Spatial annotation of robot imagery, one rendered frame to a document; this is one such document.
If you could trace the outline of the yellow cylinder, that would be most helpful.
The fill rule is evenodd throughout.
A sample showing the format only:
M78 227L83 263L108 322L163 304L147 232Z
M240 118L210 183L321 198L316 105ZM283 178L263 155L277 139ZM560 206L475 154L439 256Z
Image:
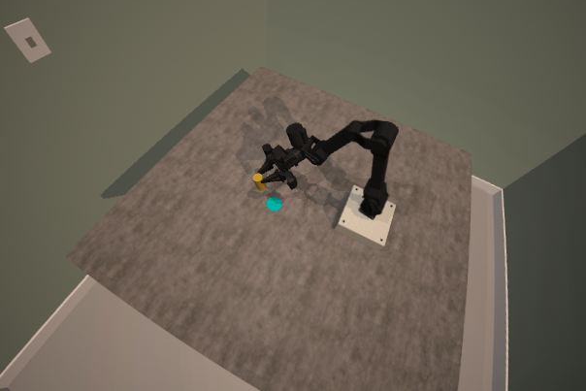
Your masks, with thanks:
M255 174L253 176L253 180L258 188L258 190L264 190L266 188L266 183L261 183L260 181L263 179L261 174Z

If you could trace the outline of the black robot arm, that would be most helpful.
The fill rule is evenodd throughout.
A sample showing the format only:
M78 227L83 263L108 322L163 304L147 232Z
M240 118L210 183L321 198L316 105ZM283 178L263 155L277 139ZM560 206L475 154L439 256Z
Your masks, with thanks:
M366 138L360 132L374 132L370 138ZM389 150L399 133L399 128L392 122L381 120L350 121L340 132L328 140L320 141L313 135L308 138L306 128L301 123L292 123L286 128L286 133L292 148L297 152L300 160L307 159L311 164L320 166L336 150L350 142L356 142L373 154L373 166L371 178L368 179L364 189L364 200L358 212L370 219L382 214L388 198L385 175L389 159ZM311 146L315 146L311 149ZM295 159L288 149L277 145L272 153L285 167Z

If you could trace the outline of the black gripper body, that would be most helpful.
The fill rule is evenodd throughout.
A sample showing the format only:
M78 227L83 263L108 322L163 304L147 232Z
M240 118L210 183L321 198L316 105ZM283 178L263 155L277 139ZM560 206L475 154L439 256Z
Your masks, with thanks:
M269 144L265 144L262 146L265 155L267 154L269 156L269 158L271 159L272 164L276 164L277 167L279 168L280 173L282 174L283 180L288 180L287 184L291 189L294 189L297 186L297 180L295 178L295 176L291 173L291 171L288 171L290 168L292 168L293 166L298 166L298 163L301 162L299 155L297 154L297 152L293 149L293 148L289 148L289 154L290 155L294 155L295 159L291 162L290 165L288 165L287 167L284 168L284 166L282 165L283 163L281 161L278 161L276 159L276 156L272 153L273 148L269 145Z

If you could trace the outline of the cyan flat circle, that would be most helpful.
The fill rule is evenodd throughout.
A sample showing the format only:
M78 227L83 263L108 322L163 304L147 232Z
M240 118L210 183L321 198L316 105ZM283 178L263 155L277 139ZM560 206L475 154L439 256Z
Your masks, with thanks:
M267 208L273 212L278 211L281 208L281 205L282 203L277 197L272 197L267 201Z

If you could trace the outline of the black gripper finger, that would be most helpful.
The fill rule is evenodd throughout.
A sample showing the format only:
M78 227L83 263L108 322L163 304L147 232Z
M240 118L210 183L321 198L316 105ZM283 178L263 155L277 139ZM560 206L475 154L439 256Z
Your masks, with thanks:
M259 171L256 174L264 174L270 170L272 170L274 168L271 159L269 158L269 156L266 154L266 161L263 164L263 166L259 169Z
M273 182L273 181L282 181L283 177L282 174L280 173L280 171L278 169L276 169L271 175L267 176L266 178L262 179L260 182L261 183L266 183L266 182Z

